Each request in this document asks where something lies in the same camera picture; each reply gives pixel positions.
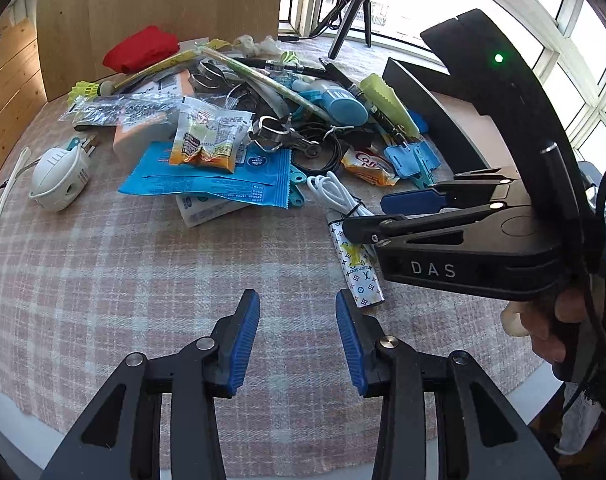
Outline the right hand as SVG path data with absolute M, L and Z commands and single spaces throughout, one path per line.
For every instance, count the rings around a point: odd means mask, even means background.
M 510 337 L 529 337 L 532 351 L 550 364 L 562 363 L 566 346 L 553 329 L 559 323 L 580 323 L 586 318 L 583 292 L 567 289 L 550 306 L 545 301 L 510 301 L 501 313 L 504 332 Z

